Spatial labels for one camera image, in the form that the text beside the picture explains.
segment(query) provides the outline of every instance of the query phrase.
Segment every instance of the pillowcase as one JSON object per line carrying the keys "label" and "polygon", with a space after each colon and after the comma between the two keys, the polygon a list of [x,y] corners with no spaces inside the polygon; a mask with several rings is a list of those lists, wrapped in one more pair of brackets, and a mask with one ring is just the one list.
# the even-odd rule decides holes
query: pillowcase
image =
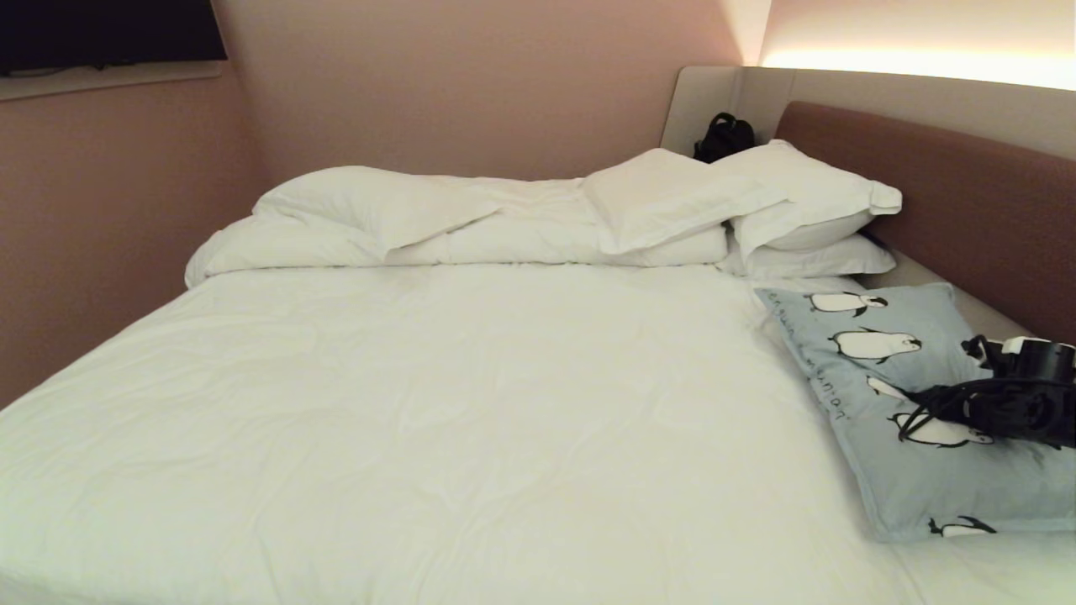
{"label": "pillowcase", "polygon": [[805,295],[756,291],[808,377],[878,539],[1076,531],[1076,450],[933,420],[908,440],[907,393],[990,376],[949,284]]}
{"label": "pillowcase", "polygon": [[187,263],[187,287],[233,271],[311,267],[393,267],[473,263],[580,263],[667,267],[717,263],[725,257],[725,229],[697,234],[628,254],[598,251],[592,223],[550,216],[494,214],[452,233],[391,251],[383,259],[364,251],[355,229],[325,219],[264,213],[217,231]]}
{"label": "pillowcase", "polygon": [[293,179],[261,196],[254,214],[316,216],[355,230],[355,242],[384,259],[388,251],[450,231],[499,209],[464,179],[343,166]]}
{"label": "pillowcase", "polygon": [[884,273],[895,266],[892,254],[861,235],[806,252],[763,247],[746,259],[736,238],[731,238],[728,256],[718,263],[722,271],[756,280]]}
{"label": "pillowcase", "polygon": [[804,225],[787,236],[766,242],[766,245],[776,250],[816,250],[853,235],[870,221],[874,221],[874,214],[864,210],[817,225]]}
{"label": "pillowcase", "polygon": [[688,236],[787,197],[749,177],[714,174],[706,164],[660,149],[591,174],[583,192],[606,254]]}
{"label": "pillowcase", "polygon": [[[709,170],[714,175],[750,177],[788,194],[781,203],[733,221],[745,258],[774,241],[778,245],[773,248],[787,250],[829,245],[855,233],[873,215],[901,211],[897,189],[808,157],[787,141],[774,140],[731,155]],[[840,219],[848,221],[798,230]]]}

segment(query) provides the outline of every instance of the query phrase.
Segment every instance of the white bedsheet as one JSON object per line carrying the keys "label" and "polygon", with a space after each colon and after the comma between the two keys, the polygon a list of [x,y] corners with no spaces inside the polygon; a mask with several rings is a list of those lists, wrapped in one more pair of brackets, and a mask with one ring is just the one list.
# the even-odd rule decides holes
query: white bedsheet
{"label": "white bedsheet", "polygon": [[0,603],[1067,602],[1071,534],[869,541],[764,318],[706,266],[213,278],[0,413]]}

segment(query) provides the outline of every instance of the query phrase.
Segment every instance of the penguin print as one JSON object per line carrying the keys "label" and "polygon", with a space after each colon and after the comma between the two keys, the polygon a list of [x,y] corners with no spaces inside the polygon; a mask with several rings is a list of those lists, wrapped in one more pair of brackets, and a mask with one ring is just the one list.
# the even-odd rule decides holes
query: penguin print
{"label": "penguin print", "polygon": [[964,517],[960,516],[958,519],[963,519],[963,523],[952,523],[949,525],[942,525],[938,527],[934,518],[931,518],[931,522],[928,526],[931,529],[932,534],[937,534],[944,538],[952,538],[958,536],[974,536],[976,534],[996,534],[997,530],[994,530],[990,525],[987,525],[982,521],[979,521],[975,517]]}
{"label": "penguin print", "polygon": [[[890,418],[896,424],[897,433],[901,426],[908,421],[909,413],[898,413]],[[919,427],[918,431],[908,435],[908,441],[915,441],[924,446],[937,446],[938,448],[961,448],[968,444],[990,445],[994,438],[986,433],[964,426],[957,422],[946,422],[933,419]]]}
{"label": "penguin print", "polygon": [[858,332],[841,332],[830,340],[837,352],[851,360],[878,360],[886,363],[893,355],[912,353],[923,348],[923,341],[910,334],[878,332],[861,327]]}
{"label": "penguin print", "polygon": [[865,294],[852,294],[844,292],[841,294],[809,294],[812,311],[823,313],[840,313],[844,311],[855,311],[853,316],[858,318],[867,312],[867,309],[889,307],[889,300],[878,296],[867,296]]}
{"label": "penguin print", "polygon": [[904,391],[901,391],[900,389],[893,386],[892,384],[882,382],[881,380],[878,380],[873,376],[867,377],[867,386],[869,386],[870,390],[874,391],[876,395],[888,395],[890,397],[893,397],[894,399],[900,399],[902,402],[911,400],[904,393]]}

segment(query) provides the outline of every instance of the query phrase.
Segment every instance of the vr headset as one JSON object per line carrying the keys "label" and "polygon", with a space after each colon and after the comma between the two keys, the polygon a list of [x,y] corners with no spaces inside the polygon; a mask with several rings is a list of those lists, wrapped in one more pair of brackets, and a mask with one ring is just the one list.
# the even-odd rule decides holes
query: vr headset
{"label": "vr headset", "polygon": [[1076,347],[976,336],[964,351],[993,378],[909,395],[919,409],[901,425],[903,440],[931,420],[958,422],[994,437],[1076,448]]}

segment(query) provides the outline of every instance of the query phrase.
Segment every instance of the brown upholstered headboard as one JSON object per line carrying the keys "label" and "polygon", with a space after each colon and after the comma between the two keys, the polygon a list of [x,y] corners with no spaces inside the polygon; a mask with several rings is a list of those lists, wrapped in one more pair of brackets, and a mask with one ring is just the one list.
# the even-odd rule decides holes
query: brown upholstered headboard
{"label": "brown upholstered headboard", "polygon": [[865,230],[1050,339],[1076,342],[1076,161],[910,122],[792,102],[807,155],[904,193]]}

